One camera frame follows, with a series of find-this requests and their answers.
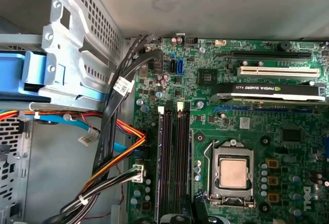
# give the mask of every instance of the blue drive rail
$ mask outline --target blue drive rail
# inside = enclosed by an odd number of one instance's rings
[[[44,87],[47,56],[42,53],[0,53],[0,101],[50,103],[49,97],[39,95]],[[55,82],[64,85],[65,67],[57,74]],[[103,101],[105,94],[86,86],[79,86],[79,97]]]

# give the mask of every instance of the cpu socket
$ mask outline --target cpu socket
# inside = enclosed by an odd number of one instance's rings
[[[235,140],[216,147],[218,143],[213,141],[204,152],[208,159],[208,200],[214,206],[254,208],[253,151]],[[212,159],[207,156],[209,148]]]

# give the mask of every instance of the blue sata port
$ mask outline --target blue sata port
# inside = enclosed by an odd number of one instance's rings
[[[178,58],[177,60],[177,67],[176,67],[176,74],[182,75],[183,74],[183,60],[182,58]]]

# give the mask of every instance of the green circuit board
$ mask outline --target green circuit board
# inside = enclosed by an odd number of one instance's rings
[[[195,180],[195,173],[189,175],[191,179],[190,194],[202,196],[207,190],[208,167],[211,163],[204,155],[205,149],[213,142],[218,145],[231,139],[241,143],[245,148],[253,150],[253,197],[254,208],[236,208],[214,206],[205,200],[208,215],[221,216],[231,224],[272,224],[273,219],[283,220],[283,223],[329,223],[329,188],[310,182],[310,171],[320,172],[329,177],[329,164],[324,156],[324,140],[329,134],[327,122],[328,110],[324,103],[310,103],[297,101],[273,101],[231,99],[225,102],[211,103],[212,89],[217,83],[275,83],[301,84],[310,79],[303,78],[265,78],[239,77],[237,74],[241,59],[229,59],[223,55],[234,50],[272,52],[277,51],[277,41],[252,40],[209,40],[199,39],[197,46],[172,46],[170,39],[163,39],[161,43],[146,46],[146,51],[160,48],[164,53],[163,74],[169,76],[166,86],[160,86],[154,66],[149,65],[139,70],[136,76],[135,101],[142,101],[147,112],[135,102],[134,126],[147,133],[146,145],[150,149],[150,158],[144,160],[150,184],[129,184],[129,198],[127,212],[129,222],[139,218],[154,219],[157,208],[156,170],[158,151],[158,107],[165,106],[167,101],[173,103],[177,112],[177,102],[190,103],[190,143],[191,168],[199,166],[197,173],[200,179]],[[312,79],[325,84],[328,95],[328,57],[326,52],[315,42],[290,42],[292,52],[310,52],[312,56],[307,61],[267,60],[264,67],[309,67],[320,69],[320,77]],[[171,61],[183,60],[183,73],[171,72]],[[247,60],[248,66],[258,64],[256,60]],[[212,70],[215,83],[200,83],[200,74]],[[197,106],[202,101],[203,107]],[[197,135],[203,134],[202,141]],[[262,144],[266,137],[269,144]],[[264,169],[269,160],[275,161],[275,167]],[[132,159],[131,164],[139,163]],[[293,182],[298,176],[300,182]],[[262,178],[272,183],[262,182]],[[131,199],[137,199],[137,204],[131,204]],[[261,211],[260,204],[269,204],[270,210]]]

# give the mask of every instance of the pci slot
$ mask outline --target pci slot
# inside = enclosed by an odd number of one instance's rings
[[[158,167],[155,220],[159,223],[163,215],[170,213],[170,167],[172,158],[173,117],[171,110],[159,115]]]
[[[259,51],[232,51],[228,55],[221,55],[237,60],[260,60],[260,61],[293,61],[305,62],[311,59],[310,52],[259,52]]]
[[[189,147],[190,147],[190,112],[178,111],[176,132],[176,165],[175,165],[175,189],[174,189],[174,213],[180,213],[180,198],[188,193],[189,176]]]
[[[237,75],[240,77],[254,76],[267,78],[301,78],[314,79],[320,77],[320,69],[304,67],[257,67],[241,66],[238,68]]]

